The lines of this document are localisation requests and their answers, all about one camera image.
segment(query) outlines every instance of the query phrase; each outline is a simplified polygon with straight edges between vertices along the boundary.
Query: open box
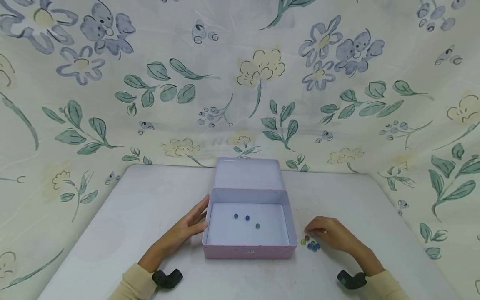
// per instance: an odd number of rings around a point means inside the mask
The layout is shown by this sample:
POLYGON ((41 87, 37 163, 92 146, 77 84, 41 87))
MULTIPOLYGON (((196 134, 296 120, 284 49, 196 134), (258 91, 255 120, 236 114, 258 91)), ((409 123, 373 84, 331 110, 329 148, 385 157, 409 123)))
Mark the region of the open box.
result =
POLYGON ((206 220, 207 259, 288 259, 298 244, 277 160, 219 158, 206 220))

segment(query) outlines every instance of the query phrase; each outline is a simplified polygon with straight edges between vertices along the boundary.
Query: beige sleeve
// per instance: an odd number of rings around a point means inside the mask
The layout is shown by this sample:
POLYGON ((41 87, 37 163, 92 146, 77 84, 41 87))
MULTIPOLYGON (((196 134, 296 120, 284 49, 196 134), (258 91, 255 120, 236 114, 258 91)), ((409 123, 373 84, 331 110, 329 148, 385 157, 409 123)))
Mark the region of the beige sleeve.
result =
POLYGON ((157 287, 152 274, 138 264, 132 265, 108 300, 149 300, 157 287))
POLYGON ((363 287, 367 299, 408 300, 408 296, 393 275, 385 270, 372 277, 367 277, 363 287))

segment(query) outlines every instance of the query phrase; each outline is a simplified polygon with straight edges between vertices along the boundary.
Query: blue flower print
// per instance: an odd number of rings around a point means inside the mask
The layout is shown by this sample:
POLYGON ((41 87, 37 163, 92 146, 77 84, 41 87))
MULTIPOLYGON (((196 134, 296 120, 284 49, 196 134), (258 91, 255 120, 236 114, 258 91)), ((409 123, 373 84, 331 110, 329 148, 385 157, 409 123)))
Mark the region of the blue flower print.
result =
POLYGON ((343 35, 340 32, 334 33, 341 19, 340 15, 336 16, 330 21, 328 28, 325 28, 325 24, 321 22, 312 26, 310 30, 311 40, 306 40, 299 49, 299 55, 307 57, 307 62, 305 63, 307 68, 315 63, 317 56, 322 60, 328 56, 328 45, 334 45, 343 39, 343 35))
POLYGON ((100 68, 105 61, 103 59, 91 60, 93 49, 85 46, 77 54, 73 49, 63 47, 60 55, 68 62, 66 65, 57 68, 57 74, 63 77, 75 77, 79 85, 86 85, 88 78, 94 81, 102 79, 100 68))
POLYGON ((335 81, 335 75, 326 72, 333 68, 333 65, 333 61, 329 61, 325 65, 322 64, 321 60, 317 61, 313 66, 314 72, 305 76, 301 81, 301 83, 307 84, 307 91, 311 91, 314 85, 317 91, 323 91, 327 82, 335 81))
POLYGON ((359 34, 355 40, 346 39, 336 48, 336 58, 340 60, 335 65, 335 72, 345 69, 346 75, 353 76, 355 71, 363 73, 368 70, 368 61, 381 55, 384 51, 385 42, 376 40, 370 43, 371 36, 367 29, 359 34), (368 47, 363 57, 362 52, 368 47))
POLYGON ((0 5, 9 12, 0 14, 0 29, 6 35, 28 39, 43 54, 53 53, 52 39, 63 45, 73 45, 72 36, 63 27, 77 23, 75 13, 52 9, 49 0, 0 0, 0 5))
POLYGON ((120 59, 122 51, 127 54, 133 53, 133 48, 126 38, 134 34, 136 30, 129 16, 117 13, 115 17, 117 39, 105 38, 115 35, 113 24, 113 15, 110 9, 98 1, 92 7, 92 15, 84 17, 80 30, 89 41, 95 42, 94 48, 97 54, 102 54, 107 49, 112 55, 119 56, 120 59))

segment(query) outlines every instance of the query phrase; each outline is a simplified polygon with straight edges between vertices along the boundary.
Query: tabletop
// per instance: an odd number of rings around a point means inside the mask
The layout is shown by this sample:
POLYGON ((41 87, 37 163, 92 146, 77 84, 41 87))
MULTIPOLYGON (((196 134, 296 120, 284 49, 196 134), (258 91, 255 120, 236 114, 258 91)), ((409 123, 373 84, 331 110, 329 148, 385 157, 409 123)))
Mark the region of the tabletop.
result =
MULTIPOLYGON (((102 205, 39 300, 105 300, 148 247, 209 193, 215 168, 133 165, 102 205)), ((367 175, 283 171, 297 235, 334 216, 373 249, 411 299, 458 299, 377 183, 367 175)), ((300 243, 289 260, 206 260, 202 235, 161 269, 184 279, 154 299, 360 299, 336 275, 361 271, 349 255, 300 243)))

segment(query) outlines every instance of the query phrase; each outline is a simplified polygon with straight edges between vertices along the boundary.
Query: hand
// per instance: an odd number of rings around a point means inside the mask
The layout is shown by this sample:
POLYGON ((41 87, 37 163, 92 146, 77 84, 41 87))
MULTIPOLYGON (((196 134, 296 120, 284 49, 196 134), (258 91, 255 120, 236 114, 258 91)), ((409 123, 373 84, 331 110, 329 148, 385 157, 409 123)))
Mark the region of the hand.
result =
POLYGON ((340 221, 325 216, 315 217, 305 227, 312 235, 326 241, 335 250, 353 255, 359 248, 366 246, 359 241, 340 221))
POLYGON ((155 272, 161 262, 175 253, 191 236, 203 232, 208 223, 204 221, 210 195, 207 194, 191 211, 183 216, 140 259, 138 264, 149 273, 155 272))
POLYGON ((305 227, 305 231, 326 241, 333 249, 353 256, 367 276, 385 270, 373 251, 335 218, 317 216, 305 227))

